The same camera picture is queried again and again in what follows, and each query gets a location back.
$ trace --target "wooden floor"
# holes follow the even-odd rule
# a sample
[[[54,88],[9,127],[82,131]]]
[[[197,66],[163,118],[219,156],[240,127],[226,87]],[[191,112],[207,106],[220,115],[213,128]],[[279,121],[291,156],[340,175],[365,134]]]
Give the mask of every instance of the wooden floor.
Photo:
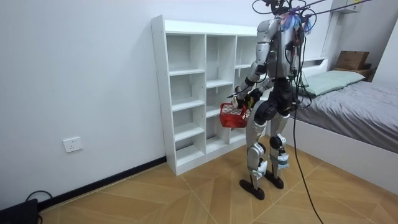
[[[261,141],[268,145],[267,139]],[[248,179],[240,147],[178,177],[167,164],[42,212],[44,224],[285,224],[319,223],[291,147],[285,189],[266,179],[266,199],[240,188]],[[298,158],[325,224],[398,223],[398,196],[302,151]]]

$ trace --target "white wall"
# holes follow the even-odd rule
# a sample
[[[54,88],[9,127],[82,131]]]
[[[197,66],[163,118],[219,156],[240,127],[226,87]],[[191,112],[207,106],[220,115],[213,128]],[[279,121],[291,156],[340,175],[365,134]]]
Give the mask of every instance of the white wall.
[[[380,61],[379,68],[373,78],[374,83],[398,85],[397,75],[397,51],[398,51],[398,22],[392,31],[390,40]]]
[[[397,0],[365,2],[360,13],[341,15],[336,30],[341,32],[341,36],[332,47],[334,52],[330,55],[331,68],[342,50],[370,52],[366,63],[372,63],[372,68],[376,68],[397,18]]]
[[[164,156],[150,19],[257,26],[251,2],[0,1],[0,209]],[[84,150],[66,154],[74,136]]]

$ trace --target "red plastic basket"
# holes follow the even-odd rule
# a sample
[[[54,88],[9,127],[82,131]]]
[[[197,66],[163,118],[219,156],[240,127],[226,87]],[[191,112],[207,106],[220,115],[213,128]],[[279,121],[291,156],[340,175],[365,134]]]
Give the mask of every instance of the red plastic basket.
[[[232,103],[223,103],[220,108],[220,121],[224,128],[246,127],[250,115],[246,107],[235,108]]]

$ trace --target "pillow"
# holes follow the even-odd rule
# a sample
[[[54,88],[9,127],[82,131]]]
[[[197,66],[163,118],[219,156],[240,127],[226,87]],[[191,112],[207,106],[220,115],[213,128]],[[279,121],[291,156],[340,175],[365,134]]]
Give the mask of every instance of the pillow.
[[[356,83],[364,77],[355,72],[346,71],[330,71],[312,75],[307,78],[308,87],[305,89],[309,97],[320,96],[331,91],[340,90],[349,84]],[[298,92],[306,96],[307,93],[300,88]]]
[[[339,79],[342,82],[346,82],[346,86],[350,84],[354,84],[356,82],[361,81],[365,77],[359,73],[356,72],[349,72],[349,71],[330,71],[330,72],[324,72],[318,75],[331,75],[335,79]]]

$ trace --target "power outlet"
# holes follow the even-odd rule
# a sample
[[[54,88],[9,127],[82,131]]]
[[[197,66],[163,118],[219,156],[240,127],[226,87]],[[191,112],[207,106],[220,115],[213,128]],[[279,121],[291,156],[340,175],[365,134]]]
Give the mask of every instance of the power outlet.
[[[83,149],[83,145],[81,144],[80,137],[63,140],[62,142],[63,142],[63,146],[65,147],[65,150],[67,152],[73,152],[76,150]]]

